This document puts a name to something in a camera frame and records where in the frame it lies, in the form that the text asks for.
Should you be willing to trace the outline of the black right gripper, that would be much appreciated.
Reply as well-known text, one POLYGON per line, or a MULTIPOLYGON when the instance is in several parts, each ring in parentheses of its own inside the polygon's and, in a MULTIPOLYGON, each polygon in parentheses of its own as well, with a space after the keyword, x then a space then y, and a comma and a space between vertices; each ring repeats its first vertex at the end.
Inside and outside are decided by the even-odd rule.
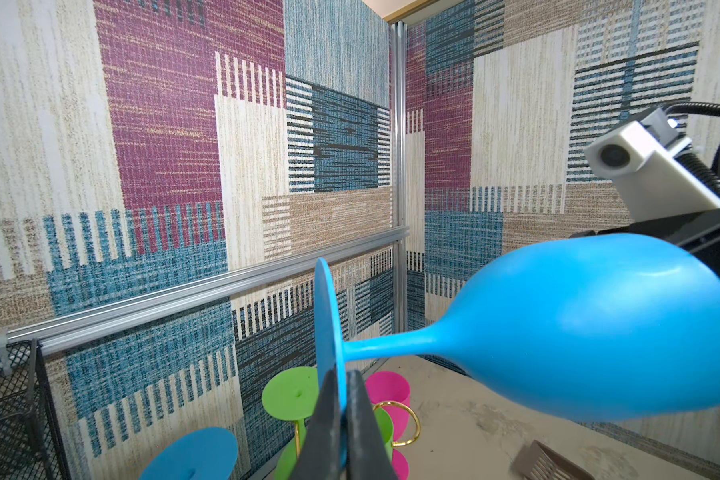
POLYGON ((641 234, 674 244, 705 263, 720 278, 720 209, 576 232, 571 238, 616 233, 641 234))

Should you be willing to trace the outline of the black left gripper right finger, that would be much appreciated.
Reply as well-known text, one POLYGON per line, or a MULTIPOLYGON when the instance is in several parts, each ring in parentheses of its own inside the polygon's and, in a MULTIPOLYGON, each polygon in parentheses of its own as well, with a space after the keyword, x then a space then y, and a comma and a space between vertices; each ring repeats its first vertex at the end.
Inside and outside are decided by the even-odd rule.
POLYGON ((397 480, 362 374, 350 371, 347 382, 347 478, 397 480))

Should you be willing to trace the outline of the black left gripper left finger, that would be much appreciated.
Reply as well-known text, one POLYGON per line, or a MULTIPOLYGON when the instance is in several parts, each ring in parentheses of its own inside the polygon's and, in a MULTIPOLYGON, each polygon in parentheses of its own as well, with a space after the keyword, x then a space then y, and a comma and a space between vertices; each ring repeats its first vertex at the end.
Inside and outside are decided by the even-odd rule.
POLYGON ((335 480, 341 475, 341 409, 336 370, 324 377, 306 441, 290 480, 335 480))

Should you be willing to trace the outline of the pink wine glass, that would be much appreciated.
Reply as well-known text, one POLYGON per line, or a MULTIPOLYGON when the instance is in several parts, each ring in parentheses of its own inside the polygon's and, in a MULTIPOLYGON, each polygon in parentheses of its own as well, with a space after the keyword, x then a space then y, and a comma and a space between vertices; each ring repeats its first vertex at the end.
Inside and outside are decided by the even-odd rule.
MULTIPOLYGON (((365 385, 373 405, 383 401, 394 401, 406 406, 410 405, 410 385, 402 375, 396 372, 377 371, 366 379, 365 385)), ((378 408, 375 415, 380 422, 382 437, 386 442, 385 448, 391 457, 391 465, 397 477, 400 480, 406 480, 410 475, 409 463, 406 457, 392 446, 392 443, 402 439, 410 415, 405 409, 394 405, 378 408)))

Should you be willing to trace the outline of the blue wine glass front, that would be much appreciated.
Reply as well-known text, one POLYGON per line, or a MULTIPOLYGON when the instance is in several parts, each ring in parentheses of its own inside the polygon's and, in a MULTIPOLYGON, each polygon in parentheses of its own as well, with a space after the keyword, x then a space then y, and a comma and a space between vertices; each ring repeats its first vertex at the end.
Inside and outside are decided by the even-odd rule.
POLYGON ((442 357, 527 408, 584 422, 720 405, 720 278, 663 240, 609 234, 526 246, 492 261, 424 328, 345 341, 327 263, 315 268, 320 377, 341 407, 350 361, 442 357))

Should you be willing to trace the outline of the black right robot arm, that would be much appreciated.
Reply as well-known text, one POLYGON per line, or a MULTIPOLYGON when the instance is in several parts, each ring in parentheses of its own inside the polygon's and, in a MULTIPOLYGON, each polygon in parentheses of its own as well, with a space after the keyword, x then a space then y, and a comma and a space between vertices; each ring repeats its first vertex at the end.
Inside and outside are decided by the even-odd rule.
POLYGON ((646 235, 693 254, 720 278, 720 142, 705 164, 676 122, 720 118, 720 104, 677 101, 630 116, 587 145, 592 172, 613 183, 633 221, 620 232, 646 235))

